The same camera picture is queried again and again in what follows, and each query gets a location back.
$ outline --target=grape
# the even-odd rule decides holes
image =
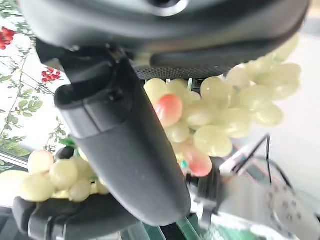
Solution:
[[[182,143],[189,137],[188,125],[184,122],[178,122],[165,129],[166,135],[171,142]]]
[[[175,79],[166,84],[169,93],[184,100],[187,95],[187,82],[183,79]]]
[[[159,78],[153,78],[143,86],[150,102],[154,105],[165,94],[168,94],[167,85]]]
[[[275,66],[269,74],[257,80],[258,85],[272,90],[272,99],[284,99],[293,95],[299,88],[301,68],[294,63]]]
[[[51,198],[52,199],[69,199],[70,196],[67,190],[63,190],[63,191],[55,192],[54,194],[52,194]]]
[[[69,196],[73,202],[80,203],[86,200],[91,193],[91,184],[87,179],[77,181],[70,189]]]
[[[200,99],[200,94],[195,91],[187,91],[185,96],[185,102],[188,105],[193,104],[194,102],[199,101]]]
[[[263,56],[255,61],[250,61],[244,65],[244,69],[246,70],[247,74],[251,77],[251,81],[255,82],[256,79],[268,73],[274,65],[270,57]]]
[[[96,182],[96,188],[101,195],[107,195],[109,193],[109,190],[100,181]]]
[[[251,77],[242,67],[234,67],[226,76],[226,83],[233,88],[241,90],[250,86]]]
[[[243,138],[251,130],[252,117],[245,109],[229,108],[222,111],[212,123],[223,129],[231,138]]]
[[[54,193],[50,177],[40,173],[27,176],[20,184],[20,197],[30,202],[44,202]]]
[[[87,161],[83,160],[81,157],[75,157],[75,156],[70,158],[70,161],[73,162],[77,168],[78,178],[82,178],[85,175],[85,173],[87,172],[87,169],[89,167],[89,163]]]
[[[210,157],[202,153],[194,145],[185,145],[182,153],[193,175],[204,177],[211,172],[212,161]]]
[[[254,85],[243,89],[234,96],[233,107],[259,111],[271,103],[272,90],[266,86]]]
[[[87,158],[87,156],[85,155],[84,151],[82,151],[82,149],[78,148],[78,152],[79,152],[80,157],[81,157],[83,160],[85,160],[85,161],[88,162],[88,158]]]
[[[257,124],[274,127],[283,121],[284,114],[278,106],[270,104],[263,110],[254,113],[253,117]]]
[[[218,110],[214,103],[199,100],[188,106],[183,113],[183,119],[193,128],[194,126],[209,124],[217,112]]]
[[[299,34],[294,35],[289,41],[281,47],[270,53],[273,61],[277,63],[284,62],[299,44]]]
[[[176,124],[183,112],[183,104],[179,97],[173,94],[162,96],[154,106],[162,126],[164,128]]]
[[[211,157],[225,157],[232,151],[232,143],[227,134],[216,126],[199,128],[193,136],[194,145]]]
[[[46,150],[31,153],[28,159],[28,172],[32,174],[44,173],[54,165],[54,156]]]
[[[77,166],[69,160],[57,161],[50,170],[50,178],[59,190],[69,189],[78,178]]]
[[[201,96],[209,104],[215,104],[218,109],[226,109],[231,100],[232,89],[216,76],[207,78],[201,84]]]

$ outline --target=grape cluster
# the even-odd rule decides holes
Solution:
[[[5,50],[7,45],[10,45],[14,40],[15,31],[9,30],[6,27],[2,27],[0,32],[0,49]]]
[[[54,161],[50,152],[37,150],[28,159],[28,172],[18,194],[30,202],[44,202],[49,198],[83,202],[91,194],[109,193],[82,157]]]
[[[273,101],[299,88],[301,68],[283,64],[298,40],[294,36],[267,56],[234,67],[226,77],[205,79],[200,94],[189,91],[183,79],[146,82],[145,92],[186,171],[206,176],[212,169],[209,156],[229,155],[231,139],[247,136],[253,122],[274,127],[283,121],[284,114]]]
[[[47,67],[46,71],[42,72],[42,82],[53,82],[60,79],[60,71],[53,69],[52,67]]]

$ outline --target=red berries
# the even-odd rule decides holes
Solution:
[[[47,83],[47,82],[53,82],[57,79],[60,79],[60,71],[56,71],[52,67],[47,67],[46,71],[43,71],[42,73],[42,82]]]
[[[14,40],[15,31],[12,31],[6,27],[2,27],[0,32],[0,49],[5,50],[7,45],[10,45]]]

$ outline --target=green grape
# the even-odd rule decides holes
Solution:
[[[187,91],[186,96],[185,96],[185,103],[187,105],[191,105],[201,99],[201,96],[199,93],[195,91]]]
[[[49,174],[54,186],[59,190],[69,189],[78,179],[77,166],[68,159],[57,161]]]
[[[263,110],[255,112],[253,117],[257,124],[274,127],[283,121],[284,113],[278,106],[270,104]]]
[[[297,48],[299,44],[299,38],[299,34],[296,34],[281,47],[271,52],[269,55],[272,58],[272,60],[277,63],[284,62],[290,56],[290,54],[292,54],[292,52]]]
[[[109,190],[100,181],[96,182],[96,188],[101,195],[107,195],[109,193]]]
[[[69,189],[69,197],[73,202],[80,203],[86,200],[91,193],[91,184],[87,179],[81,179],[77,181]]]
[[[268,74],[261,76],[256,83],[272,90],[272,99],[284,99],[293,95],[299,88],[301,68],[294,63],[275,66]]]
[[[50,177],[40,173],[27,176],[20,184],[20,197],[30,202],[44,202],[55,192]]]
[[[203,100],[196,101],[194,104],[184,109],[182,118],[186,121],[189,127],[202,126],[209,124],[214,115],[217,113],[216,105],[205,102]]]
[[[166,135],[171,142],[182,143],[189,137],[188,125],[184,122],[178,122],[165,129]]]
[[[236,90],[249,87],[250,81],[251,77],[243,67],[232,68],[226,76],[226,83]]]
[[[234,108],[259,111],[271,103],[272,90],[266,86],[254,85],[243,89],[232,100]]]
[[[150,102],[154,105],[165,94],[168,94],[167,84],[159,78],[153,78],[143,86]]]
[[[232,151],[232,143],[227,134],[216,126],[199,128],[193,136],[194,145],[211,157],[225,157]]]
[[[187,95],[187,81],[183,79],[175,79],[166,84],[169,93],[176,95],[180,99],[184,99]]]
[[[219,110],[226,109],[230,104],[232,88],[219,77],[204,80],[200,91],[202,98],[209,104],[215,104]]]
[[[251,77],[251,81],[255,82],[256,79],[268,73],[272,67],[274,66],[274,62],[272,62],[271,58],[268,56],[260,57],[255,61],[250,61],[244,65],[244,69],[247,74]]]
[[[78,170],[78,178],[82,178],[88,170],[89,163],[83,160],[81,157],[71,157],[70,160],[73,162]]]
[[[243,138],[250,133],[252,117],[245,109],[229,108],[222,111],[212,124],[224,130],[231,138]]]
[[[32,174],[45,173],[54,165],[54,156],[46,150],[37,150],[28,158],[28,172]]]

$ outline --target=wire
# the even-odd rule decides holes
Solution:
[[[255,157],[258,160],[264,160],[265,157],[264,156],[256,156]],[[275,169],[279,172],[279,174],[281,175],[283,181],[285,182],[285,184],[289,187],[289,188],[293,188],[291,182],[289,181],[289,178],[287,177],[287,175],[284,173],[284,171],[281,169],[281,167],[273,160],[269,159],[269,163],[270,165],[274,166]]]
[[[283,178],[283,181],[285,182],[285,184],[289,187],[289,188],[293,188],[291,182],[289,181],[289,178],[287,177],[287,175],[284,173],[284,171],[281,169],[281,167],[274,161],[272,161],[269,158],[269,153],[270,153],[270,135],[267,134],[265,135],[259,142],[258,144],[255,146],[255,148],[252,150],[252,152],[248,155],[248,157],[244,160],[239,162],[237,165],[235,165],[233,167],[233,169],[231,170],[234,174],[238,174],[239,171],[254,157],[256,151],[261,147],[261,145],[266,141],[266,157],[263,156],[256,156],[256,159],[261,159],[266,161],[266,166],[267,166],[267,170],[268,170],[268,174],[269,174],[269,182],[270,184],[272,184],[272,175],[271,175],[271,169],[270,169],[270,165],[274,166],[275,169],[280,173],[281,177]]]

